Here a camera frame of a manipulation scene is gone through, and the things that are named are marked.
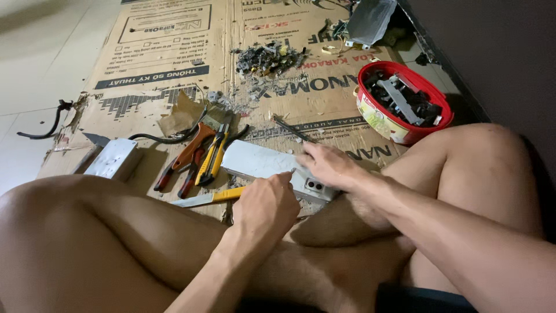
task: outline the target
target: debris pile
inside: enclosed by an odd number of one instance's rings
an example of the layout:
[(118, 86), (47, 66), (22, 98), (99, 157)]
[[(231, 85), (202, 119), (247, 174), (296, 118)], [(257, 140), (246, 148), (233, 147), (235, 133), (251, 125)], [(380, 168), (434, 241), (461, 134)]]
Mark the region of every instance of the debris pile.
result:
[(442, 119), (442, 107), (430, 103), (427, 94), (400, 73), (385, 77), (377, 71), (364, 85), (380, 105), (408, 124), (434, 127)]
[(249, 47), (246, 50), (233, 49), (238, 55), (236, 72), (241, 75), (267, 76), (270, 73), (282, 74), (290, 67), (299, 67), (305, 59), (306, 49), (298, 52), (280, 41), (272, 41), (264, 46)]

